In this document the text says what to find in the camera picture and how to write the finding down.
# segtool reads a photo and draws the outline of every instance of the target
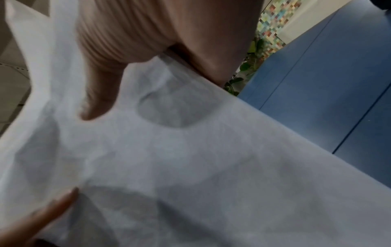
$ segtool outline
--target black object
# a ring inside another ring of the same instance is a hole
[[[380,9],[391,9],[391,0],[371,0],[371,2]]]

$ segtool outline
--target white paper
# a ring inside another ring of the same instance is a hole
[[[83,122],[77,0],[49,19],[14,0],[8,22],[33,90],[0,139],[0,225],[81,188],[41,237],[62,247],[374,247],[391,192],[161,56],[126,69],[118,102]]]

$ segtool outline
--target green plant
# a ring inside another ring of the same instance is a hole
[[[247,56],[244,59],[242,65],[239,67],[239,72],[224,85],[224,89],[227,92],[234,96],[238,96],[239,92],[234,89],[233,85],[238,82],[247,83],[252,78],[252,76],[262,64],[263,46],[263,39],[258,37],[253,39],[247,52]]]

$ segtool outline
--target hand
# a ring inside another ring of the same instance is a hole
[[[80,116],[97,118],[117,98],[123,70],[168,48],[223,85],[254,38],[263,0],[80,0],[78,42],[86,62]]]
[[[33,237],[49,223],[60,217],[76,201],[79,189],[75,188],[45,208],[33,212],[26,218],[0,231],[0,247],[54,246]]]

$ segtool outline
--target blue panel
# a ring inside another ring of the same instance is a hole
[[[261,111],[333,152],[391,81],[390,22],[368,0],[343,7]]]
[[[335,154],[391,188],[391,89]]]
[[[261,108],[333,16],[271,55],[238,97],[257,109]]]

